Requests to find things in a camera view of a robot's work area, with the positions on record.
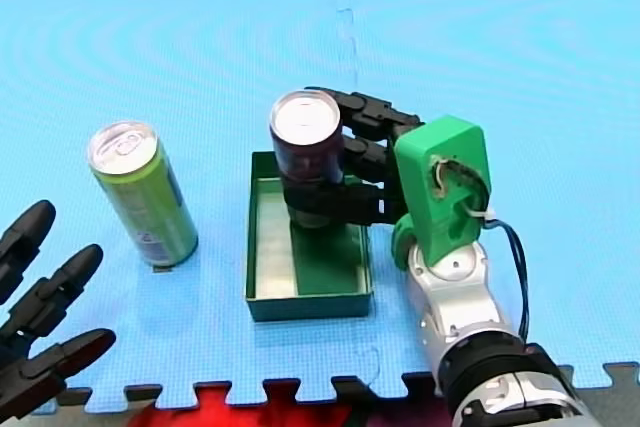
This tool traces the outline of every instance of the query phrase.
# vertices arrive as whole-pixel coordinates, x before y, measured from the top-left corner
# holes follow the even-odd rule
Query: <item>can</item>
[[[98,131],[87,149],[89,166],[146,262],[179,264],[198,234],[169,157],[153,129],[117,122]]]
[[[274,103],[269,124],[278,169],[288,183],[343,182],[342,119],[330,95],[317,90],[286,94]],[[305,228],[331,223],[326,216],[291,207],[289,216]]]

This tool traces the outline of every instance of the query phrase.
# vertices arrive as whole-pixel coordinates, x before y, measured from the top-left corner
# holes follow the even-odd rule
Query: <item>can lid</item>
[[[281,97],[271,110],[271,129],[285,142],[313,145],[328,139],[340,125],[340,108],[325,92],[300,90]]]
[[[123,121],[96,132],[89,141],[89,164],[108,175],[124,175],[147,165],[156,153],[158,138],[142,122]]]

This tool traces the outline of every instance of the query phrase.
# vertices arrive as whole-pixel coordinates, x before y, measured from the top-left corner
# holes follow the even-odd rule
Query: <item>green can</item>
[[[117,122],[91,138],[87,154],[145,261],[169,267],[186,260],[198,245],[198,234],[153,129],[142,122]]]

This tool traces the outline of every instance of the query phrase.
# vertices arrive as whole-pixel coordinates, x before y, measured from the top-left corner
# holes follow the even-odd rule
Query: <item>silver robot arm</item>
[[[488,289],[474,242],[429,267],[409,251],[420,339],[452,427],[602,427],[538,345],[525,345]]]

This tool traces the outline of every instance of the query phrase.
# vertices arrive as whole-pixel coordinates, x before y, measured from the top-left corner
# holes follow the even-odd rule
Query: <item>foam mat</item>
[[[403,374],[429,366],[388,228],[371,229],[367,318],[256,325],[243,299],[250,153],[270,148],[276,97],[323,85],[485,128],[494,207],[528,254],[530,339],[572,365],[578,387],[610,385],[602,364],[640,360],[636,1],[0,0],[0,225],[40,198],[58,209],[13,299],[83,245],[105,250],[35,350],[116,332],[69,381],[91,389],[89,412],[124,410],[125,388],[149,385],[161,408],[193,407],[194,387],[217,382],[231,383],[230,403],[260,403],[271,379],[299,379],[300,401],[335,398],[336,377],[405,395]],[[91,134],[123,118],[156,128],[200,232],[170,273],[137,258],[86,165]],[[506,240],[483,242],[515,320]]]

